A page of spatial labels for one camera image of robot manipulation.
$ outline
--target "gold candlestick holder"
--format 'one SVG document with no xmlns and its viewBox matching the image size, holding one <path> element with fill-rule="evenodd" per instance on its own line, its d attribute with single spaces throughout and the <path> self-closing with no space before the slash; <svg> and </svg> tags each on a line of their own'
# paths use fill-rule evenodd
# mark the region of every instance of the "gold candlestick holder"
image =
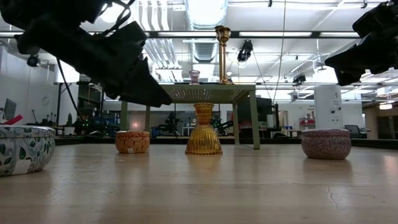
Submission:
<svg viewBox="0 0 398 224">
<path fill-rule="evenodd" d="M 229 35 L 231 34 L 231 29 L 224 26 L 216 26 L 216 37 L 219 42 L 218 44 L 218 56 L 220 62 L 220 84 L 232 84 L 228 81 L 226 74 L 226 43 L 229 41 Z"/>
<path fill-rule="evenodd" d="M 195 103 L 195 114 L 198 124 L 193 129 L 187 144 L 186 154 L 222 155 L 220 140 L 210 124 L 213 103 Z"/>
</svg>

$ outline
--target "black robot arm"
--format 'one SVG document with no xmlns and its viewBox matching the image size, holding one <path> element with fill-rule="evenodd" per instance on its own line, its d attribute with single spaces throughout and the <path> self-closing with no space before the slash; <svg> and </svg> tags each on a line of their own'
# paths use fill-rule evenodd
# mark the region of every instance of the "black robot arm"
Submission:
<svg viewBox="0 0 398 224">
<path fill-rule="evenodd" d="M 358 82 L 368 69 L 373 74 L 398 68 L 398 0 L 382 2 L 353 24 L 361 41 L 331 55 L 325 64 L 333 67 L 341 86 Z"/>
<path fill-rule="evenodd" d="M 142 49 L 147 36 L 136 22 L 119 29 L 134 2 L 121 0 L 0 0 L 3 19 L 20 29 L 15 36 L 21 54 L 40 49 L 73 66 L 101 84 L 112 99 L 160 107 L 171 99 L 152 78 Z M 122 13 L 110 29 L 91 35 L 82 22 L 94 23 L 106 4 L 120 4 Z"/>
</svg>

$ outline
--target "wooden floor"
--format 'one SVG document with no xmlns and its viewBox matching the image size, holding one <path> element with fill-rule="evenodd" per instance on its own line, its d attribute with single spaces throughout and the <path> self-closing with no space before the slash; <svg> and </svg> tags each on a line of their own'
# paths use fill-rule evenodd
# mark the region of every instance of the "wooden floor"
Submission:
<svg viewBox="0 0 398 224">
<path fill-rule="evenodd" d="M 60 146 L 44 171 L 0 178 L 0 223 L 397 223 L 398 151 L 306 159 L 299 145 Z"/>
</svg>

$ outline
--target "gold glass vase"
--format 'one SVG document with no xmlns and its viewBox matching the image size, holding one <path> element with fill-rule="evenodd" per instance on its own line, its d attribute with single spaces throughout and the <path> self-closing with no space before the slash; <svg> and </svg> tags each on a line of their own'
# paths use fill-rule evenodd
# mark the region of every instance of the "gold glass vase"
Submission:
<svg viewBox="0 0 398 224">
<path fill-rule="evenodd" d="M 193 129 L 187 144 L 186 154 L 222 155 L 220 140 L 210 124 L 213 103 L 195 103 L 198 124 Z"/>
</svg>

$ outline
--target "table leg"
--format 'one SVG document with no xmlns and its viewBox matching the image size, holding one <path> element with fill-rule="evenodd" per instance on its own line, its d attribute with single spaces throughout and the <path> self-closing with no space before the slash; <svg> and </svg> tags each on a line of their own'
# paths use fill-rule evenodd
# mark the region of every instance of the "table leg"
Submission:
<svg viewBox="0 0 398 224">
<path fill-rule="evenodd" d="M 120 130 L 127 131 L 127 107 L 129 106 L 128 102 L 122 101 L 122 108 L 120 112 Z"/>
<path fill-rule="evenodd" d="M 145 110 L 145 131 L 150 131 L 150 106 Z"/>
<path fill-rule="evenodd" d="M 250 91 L 251 126 L 253 131 L 253 149 L 260 149 L 259 118 L 257 115 L 256 91 Z"/>
<path fill-rule="evenodd" d="M 232 113 L 234 116 L 234 137 L 235 144 L 239 144 L 239 124 L 238 124 L 238 104 L 235 102 L 232 104 Z"/>
</svg>

